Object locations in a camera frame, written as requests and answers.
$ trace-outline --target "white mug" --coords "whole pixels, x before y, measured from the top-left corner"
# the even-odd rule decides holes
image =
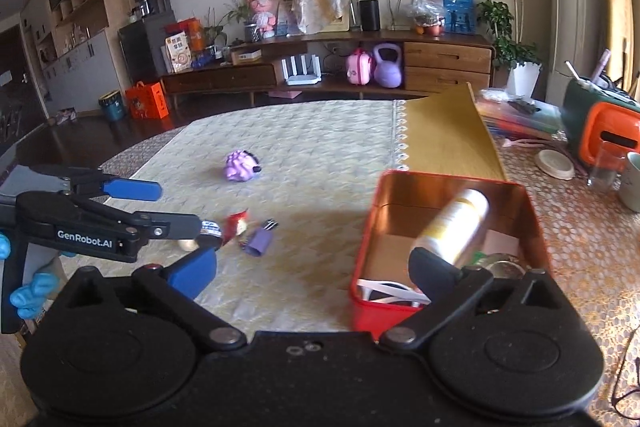
[[[637,152],[626,155],[618,197],[627,208],[640,212],[640,154]]]

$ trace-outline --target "purple toy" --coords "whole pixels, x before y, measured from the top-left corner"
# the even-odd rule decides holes
[[[395,62],[391,60],[382,60],[380,58],[380,50],[393,50],[398,54]],[[400,63],[402,62],[402,49],[396,44],[378,44],[373,48],[373,56],[376,59],[376,70],[373,78],[382,87],[399,87],[402,84],[402,71]]]
[[[233,151],[226,157],[225,177],[233,182],[247,182],[262,170],[260,162],[249,151]]]

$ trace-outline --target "blue glove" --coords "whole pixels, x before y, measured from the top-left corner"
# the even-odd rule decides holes
[[[75,253],[60,252],[67,257],[73,257]],[[11,242],[4,234],[0,233],[0,261],[4,261],[11,254]],[[34,319],[42,311],[42,306],[47,296],[58,289],[60,279],[47,272],[36,272],[29,284],[21,286],[11,293],[9,301],[18,309],[18,317],[22,319]]]

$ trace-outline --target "white flower pot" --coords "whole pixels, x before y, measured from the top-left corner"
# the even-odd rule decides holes
[[[507,92],[515,96],[526,96],[528,98],[533,94],[536,82],[540,76],[540,64],[527,62],[523,66],[518,64],[509,73],[507,81]]]

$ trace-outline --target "glass cup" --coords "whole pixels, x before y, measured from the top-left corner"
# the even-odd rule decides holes
[[[625,166],[627,152],[620,145],[603,141],[587,180],[589,188],[595,192],[609,192]]]

